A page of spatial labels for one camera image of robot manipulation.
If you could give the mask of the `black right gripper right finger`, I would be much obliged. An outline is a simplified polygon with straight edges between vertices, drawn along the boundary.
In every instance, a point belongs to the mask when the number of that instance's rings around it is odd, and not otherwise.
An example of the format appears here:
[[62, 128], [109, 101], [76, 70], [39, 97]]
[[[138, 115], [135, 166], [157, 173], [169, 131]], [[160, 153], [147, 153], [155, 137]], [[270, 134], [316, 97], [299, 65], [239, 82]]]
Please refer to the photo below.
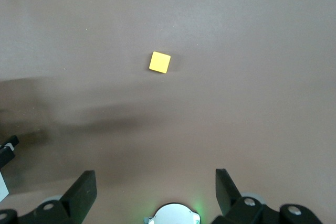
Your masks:
[[212, 224], [221, 223], [322, 223], [307, 207], [284, 204], [278, 211], [261, 203], [255, 197], [242, 196], [226, 169], [217, 169], [216, 199], [221, 215]]

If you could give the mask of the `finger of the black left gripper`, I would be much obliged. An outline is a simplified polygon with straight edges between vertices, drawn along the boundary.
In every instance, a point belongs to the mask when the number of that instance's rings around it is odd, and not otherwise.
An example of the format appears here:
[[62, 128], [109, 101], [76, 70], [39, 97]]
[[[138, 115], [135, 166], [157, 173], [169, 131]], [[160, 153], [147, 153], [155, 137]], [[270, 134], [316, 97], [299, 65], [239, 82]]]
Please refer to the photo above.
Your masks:
[[19, 144], [19, 139], [16, 135], [10, 136], [7, 140], [1, 143], [1, 148], [9, 147], [14, 149]]
[[0, 153], [0, 168], [6, 166], [13, 158], [15, 154], [12, 150], [1, 150]]

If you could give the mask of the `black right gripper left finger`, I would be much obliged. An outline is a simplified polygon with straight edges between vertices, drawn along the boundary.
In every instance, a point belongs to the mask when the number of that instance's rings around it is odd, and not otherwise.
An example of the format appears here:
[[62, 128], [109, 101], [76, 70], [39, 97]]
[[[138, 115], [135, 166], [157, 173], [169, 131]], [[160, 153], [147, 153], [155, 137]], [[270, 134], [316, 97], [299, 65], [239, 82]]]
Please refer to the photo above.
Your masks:
[[14, 209], [1, 210], [1, 223], [83, 223], [96, 200], [96, 174], [84, 171], [58, 200], [49, 200], [19, 216]]

